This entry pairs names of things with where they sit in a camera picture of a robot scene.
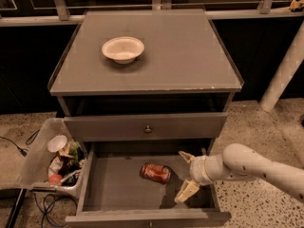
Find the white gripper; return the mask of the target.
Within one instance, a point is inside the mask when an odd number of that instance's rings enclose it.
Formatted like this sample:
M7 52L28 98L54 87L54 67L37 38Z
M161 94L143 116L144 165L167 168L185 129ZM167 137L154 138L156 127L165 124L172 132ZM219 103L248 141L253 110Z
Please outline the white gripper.
M175 203L187 201L200 190L200 185L205 186L212 183L205 170L205 156L195 157L194 155L184 151L180 151L179 155L187 163L190 163L189 173L192 180L185 180L183 182L180 191L174 198Z

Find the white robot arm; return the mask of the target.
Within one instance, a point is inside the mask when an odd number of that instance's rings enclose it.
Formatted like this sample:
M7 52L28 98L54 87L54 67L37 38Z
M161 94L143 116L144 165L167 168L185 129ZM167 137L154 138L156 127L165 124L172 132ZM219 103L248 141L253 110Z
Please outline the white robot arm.
M275 76L266 89L260 106L269 112L276 105L299 66L304 61L304 23L298 29ZM255 150L239 143L227 145L220 154L198 156L180 152L189 164L190 180L185 180L175 197L181 203L194 196L202 186L215 181L247 181L260 178L302 201L304 197L304 170L271 161Z

